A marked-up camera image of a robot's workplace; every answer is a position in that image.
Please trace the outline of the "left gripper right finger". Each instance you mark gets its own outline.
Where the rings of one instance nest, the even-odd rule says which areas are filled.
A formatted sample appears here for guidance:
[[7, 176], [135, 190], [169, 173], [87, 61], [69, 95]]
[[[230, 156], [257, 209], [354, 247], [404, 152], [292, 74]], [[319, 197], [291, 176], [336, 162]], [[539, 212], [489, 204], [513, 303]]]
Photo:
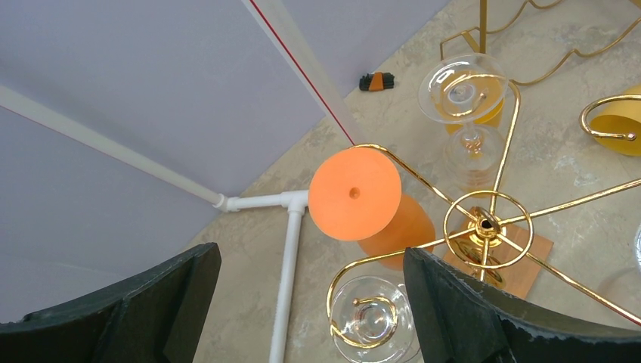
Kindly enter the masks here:
[[476, 280], [419, 248], [404, 282], [426, 362], [638, 362], [640, 333], [573, 318]]

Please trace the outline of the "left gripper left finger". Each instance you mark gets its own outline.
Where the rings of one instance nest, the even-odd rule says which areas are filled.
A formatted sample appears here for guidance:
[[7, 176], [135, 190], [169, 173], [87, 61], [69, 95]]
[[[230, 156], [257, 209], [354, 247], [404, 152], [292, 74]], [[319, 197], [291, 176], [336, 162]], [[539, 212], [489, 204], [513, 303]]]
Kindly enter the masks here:
[[192, 362], [221, 270], [216, 243], [1, 325], [3, 362]]

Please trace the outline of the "clear round wine glass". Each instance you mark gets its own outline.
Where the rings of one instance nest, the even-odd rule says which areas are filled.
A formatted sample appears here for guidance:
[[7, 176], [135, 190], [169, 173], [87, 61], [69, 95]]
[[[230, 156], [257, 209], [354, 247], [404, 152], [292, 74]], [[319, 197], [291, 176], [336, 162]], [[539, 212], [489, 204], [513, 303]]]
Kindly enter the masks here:
[[364, 275], [343, 284], [331, 303], [330, 332], [349, 362], [418, 362], [420, 345], [400, 278]]

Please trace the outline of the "orange wine glass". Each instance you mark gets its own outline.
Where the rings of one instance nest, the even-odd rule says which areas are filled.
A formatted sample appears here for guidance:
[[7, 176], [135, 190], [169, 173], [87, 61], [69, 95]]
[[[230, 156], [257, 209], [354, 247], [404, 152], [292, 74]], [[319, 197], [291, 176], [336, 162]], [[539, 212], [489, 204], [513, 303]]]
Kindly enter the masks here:
[[432, 220], [402, 191], [395, 164], [379, 150], [349, 148], [325, 160], [309, 185], [308, 210], [326, 236], [356, 243], [391, 270], [402, 270], [408, 247], [435, 249]]

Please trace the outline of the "clear ribbed wine glass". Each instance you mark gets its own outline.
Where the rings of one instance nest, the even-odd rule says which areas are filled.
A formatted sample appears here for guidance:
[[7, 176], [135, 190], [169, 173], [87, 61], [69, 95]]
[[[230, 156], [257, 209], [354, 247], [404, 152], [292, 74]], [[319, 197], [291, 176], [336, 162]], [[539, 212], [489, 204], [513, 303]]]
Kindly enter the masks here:
[[481, 53], [441, 61], [420, 84], [421, 111], [449, 133], [442, 159], [446, 175], [464, 192], [494, 183], [504, 140], [491, 120], [501, 120], [506, 91], [502, 67]]

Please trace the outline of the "yellow wine glass front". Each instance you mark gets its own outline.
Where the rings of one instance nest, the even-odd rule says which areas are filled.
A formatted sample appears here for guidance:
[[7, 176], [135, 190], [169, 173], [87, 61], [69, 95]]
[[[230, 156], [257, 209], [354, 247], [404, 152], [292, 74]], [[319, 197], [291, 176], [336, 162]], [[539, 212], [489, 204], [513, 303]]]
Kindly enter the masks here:
[[619, 154], [640, 156], [640, 101], [611, 101], [588, 113], [587, 125], [597, 132], [611, 134], [633, 133], [633, 141], [627, 139], [599, 138], [594, 140], [603, 147]]

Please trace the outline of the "yellow wine glass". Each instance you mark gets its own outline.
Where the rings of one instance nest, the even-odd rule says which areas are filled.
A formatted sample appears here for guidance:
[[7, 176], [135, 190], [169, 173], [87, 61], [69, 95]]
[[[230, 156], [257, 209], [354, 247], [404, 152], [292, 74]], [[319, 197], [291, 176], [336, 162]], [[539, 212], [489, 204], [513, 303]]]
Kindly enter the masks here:
[[455, 73], [436, 92], [438, 118], [463, 125], [488, 115], [504, 98], [507, 79], [484, 73]]
[[633, 141], [627, 139], [599, 138], [594, 140], [603, 147], [619, 154], [640, 156], [640, 101], [611, 101], [588, 113], [587, 125], [597, 132], [611, 134], [633, 133]]

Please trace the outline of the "gold wire bottle rack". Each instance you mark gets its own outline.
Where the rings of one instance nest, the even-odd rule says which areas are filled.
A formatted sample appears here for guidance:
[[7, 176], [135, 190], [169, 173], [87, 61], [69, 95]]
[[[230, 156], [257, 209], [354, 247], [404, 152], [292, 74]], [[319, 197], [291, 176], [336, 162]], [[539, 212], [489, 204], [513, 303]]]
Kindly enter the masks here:
[[472, 19], [440, 41], [438, 55], [492, 55], [526, 87], [639, 37], [638, 1], [476, 1]]

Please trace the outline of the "clear flute glass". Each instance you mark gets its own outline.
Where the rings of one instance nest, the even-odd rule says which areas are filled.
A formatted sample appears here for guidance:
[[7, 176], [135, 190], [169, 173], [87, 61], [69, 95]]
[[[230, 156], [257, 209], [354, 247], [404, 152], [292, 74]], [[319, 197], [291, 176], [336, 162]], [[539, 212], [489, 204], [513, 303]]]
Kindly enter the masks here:
[[638, 271], [641, 270], [641, 226], [638, 227], [633, 238], [633, 257]]

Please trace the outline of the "yellow wine glass back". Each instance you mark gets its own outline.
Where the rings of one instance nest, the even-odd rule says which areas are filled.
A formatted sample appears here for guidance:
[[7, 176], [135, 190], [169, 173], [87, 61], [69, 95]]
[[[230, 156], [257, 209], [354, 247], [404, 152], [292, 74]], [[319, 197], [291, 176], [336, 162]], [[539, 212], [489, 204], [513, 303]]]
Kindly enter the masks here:
[[488, 115], [504, 98], [507, 79], [484, 73], [455, 73], [436, 92], [438, 118], [463, 125]]

